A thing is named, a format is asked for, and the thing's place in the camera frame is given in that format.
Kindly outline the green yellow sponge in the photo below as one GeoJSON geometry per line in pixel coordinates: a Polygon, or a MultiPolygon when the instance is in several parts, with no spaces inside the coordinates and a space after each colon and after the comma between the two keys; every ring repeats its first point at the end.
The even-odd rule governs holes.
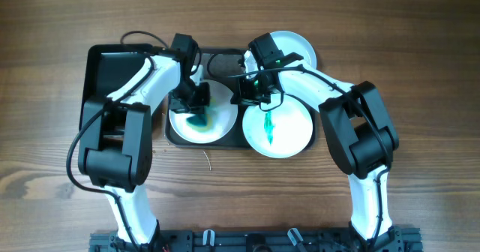
{"type": "Polygon", "coordinates": [[[195,131],[208,131],[214,127],[217,117],[216,100],[211,97],[204,113],[193,114],[186,118],[187,125],[195,131]]]}

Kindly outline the white plate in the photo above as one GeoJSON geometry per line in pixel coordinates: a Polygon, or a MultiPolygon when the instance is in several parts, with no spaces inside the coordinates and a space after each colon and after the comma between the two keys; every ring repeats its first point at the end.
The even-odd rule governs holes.
{"type": "Polygon", "coordinates": [[[203,114],[206,124],[200,124],[201,115],[169,111],[169,122],[173,130],[190,143],[213,143],[226,136],[233,128],[239,107],[231,104],[233,92],[223,83],[205,79],[210,88],[210,104],[203,114]]]}
{"type": "Polygon", "coordinates": [[[311,114],[296,98],[271,96],[271,104],[249,106],[242,119],[244,137],[250,146],[270,158],[288,158],[301,152],[314,132],[311,114]]]}

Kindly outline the white plate front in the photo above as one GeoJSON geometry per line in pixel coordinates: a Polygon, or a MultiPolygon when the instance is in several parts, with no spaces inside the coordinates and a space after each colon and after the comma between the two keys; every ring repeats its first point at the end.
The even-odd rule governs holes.
{"type": "Polygon", "coordinates": [[[250,146],[270,158],[288,158],[301,152],[314,132],[311,114],[296,98],[271,96],[271,104],[249,106],[242,119],[244,137],[250,146]]]}

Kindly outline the pale blue plate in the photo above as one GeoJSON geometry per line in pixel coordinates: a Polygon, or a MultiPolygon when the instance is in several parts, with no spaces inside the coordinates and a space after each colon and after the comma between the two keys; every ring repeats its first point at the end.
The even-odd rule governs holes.
{"type": "Polygon", "coordinates": [[[244,72],[254,72],[265,67],[267,57],[277,57],[297,53],[313,68],[317,67],[317,54],[312,45],[300,34],[292,31],[274,31],[265,33],[248,44],[241,64],[244,72]]]}

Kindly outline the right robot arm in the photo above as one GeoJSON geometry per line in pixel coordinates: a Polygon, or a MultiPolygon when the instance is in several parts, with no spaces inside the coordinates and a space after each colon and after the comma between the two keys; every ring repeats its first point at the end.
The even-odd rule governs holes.
{"type": "Polygon", "coordinates": [[[313,47],[291,31],[265,33],[248,44],[235,75],[232,104],[247,109],[246,140],[259,153],[286,158],[313,133],[316,110],[331,158],[349,179],[350,224],[365,249],[377,251],[392,227],[386,183],[398,134],[375,85],[342,82],[317,70],[313,47]]]}

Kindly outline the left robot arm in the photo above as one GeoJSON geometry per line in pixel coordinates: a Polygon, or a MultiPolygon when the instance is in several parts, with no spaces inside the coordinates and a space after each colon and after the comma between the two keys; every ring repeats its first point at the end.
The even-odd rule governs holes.
{"type": "Polygon", "coordinates": [[[176,34],[172,44],[147,50],[135,44],[126,48],[144,63],[123,86],[85,100],[67,153],[67,176],[79,189],[109,200],[118,224],[107,239],[109,249],[168,251],[144,185],[152,166],[152,115],[164,98],[174,113],[202,115],[210,89],[191,79],[201,50],[190,35],[176,34]]]}

